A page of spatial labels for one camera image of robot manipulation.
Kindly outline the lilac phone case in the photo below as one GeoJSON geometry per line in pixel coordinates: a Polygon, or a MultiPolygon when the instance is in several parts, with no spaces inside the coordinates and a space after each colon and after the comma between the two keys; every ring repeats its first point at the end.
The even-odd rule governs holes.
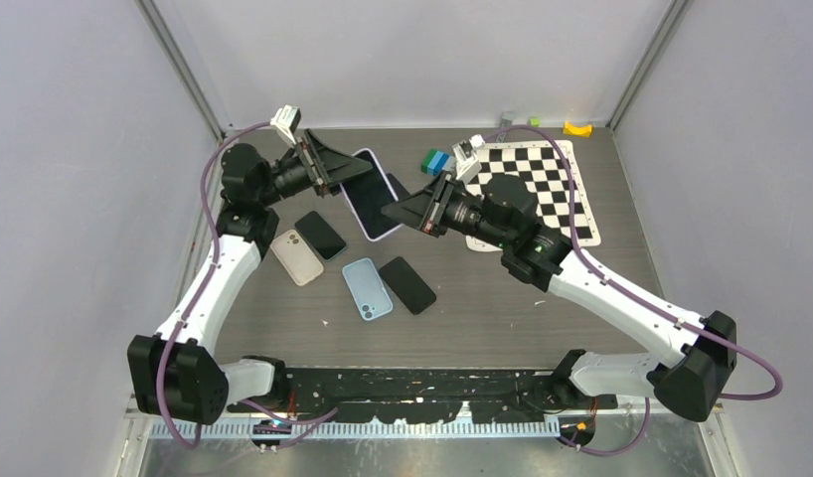
{"type": "Polygon", "coordinates": [[[354,157],[368,163],[372,169],[346,181],[340,188],[364,237],[376,242],[401,226],[382,213],[384,206],[395,203],[399,197],[371,149],[360,149],[354,153],[354,157]]]}

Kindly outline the cream cased phone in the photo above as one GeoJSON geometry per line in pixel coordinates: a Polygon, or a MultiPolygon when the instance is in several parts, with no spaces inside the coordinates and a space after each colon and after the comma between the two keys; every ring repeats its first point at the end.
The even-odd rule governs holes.
{"type": "Polygon", "coordinates": [[[305,286],[324,273],[324,265],[296,230],[276,237],[269,246],[297,286],[305,286]]]}

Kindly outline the teal phone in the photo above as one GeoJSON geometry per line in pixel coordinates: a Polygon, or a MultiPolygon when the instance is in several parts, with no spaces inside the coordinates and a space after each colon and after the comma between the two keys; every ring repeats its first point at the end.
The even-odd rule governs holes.
{"type": "Polygon", "coordinates": [[[393,191],[396,194],[397,201],[400,201],[410,196],[410,191],[401,183],[401,181],[397,177],[395,177],[391,173],[388,173],[387,178],[389,180],[390,185],[392,186],[393,191]]]}

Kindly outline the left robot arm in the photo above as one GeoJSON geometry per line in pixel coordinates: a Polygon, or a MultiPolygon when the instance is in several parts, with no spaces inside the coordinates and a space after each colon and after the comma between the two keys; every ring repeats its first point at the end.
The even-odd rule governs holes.
{"type": "Polygon", "coordinates": [[[369,173],[369,162],[325,145],[311,130],[290,140],[275,162],[238,136],[227,139],[206,168],[220,166],[222,207],[209,221],[211,246],[194,281],[169,317],[150,335],[137,335],[126,356],[137,407],[167,420],[210,425],[226,408],[253,398],[263,409],[282,409],[290,396],[285,365],[262,356],[217,363],[220,331],[244,284],[275,239],[274,204],[305,190],[332,195],[369,173]]]}

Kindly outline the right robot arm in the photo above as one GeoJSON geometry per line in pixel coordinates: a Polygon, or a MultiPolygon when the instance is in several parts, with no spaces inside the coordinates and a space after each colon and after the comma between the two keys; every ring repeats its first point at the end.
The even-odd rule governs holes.
{"type": "Polygon", "coordinates": [[[492,243],[510,275],[587,309],[644,348],[630,355],[568,352],[552,382],[561,405],[578,407],[600,395],[654,398],[686,420],[705,421],[736,367],[734,320],[721,311],[702,316],[638,287],[574,249],[537,209],[536,195],[516,176],[492,178],[477,196],[444,174],[382,212],[432,237],[454,230],[492,243]]]}

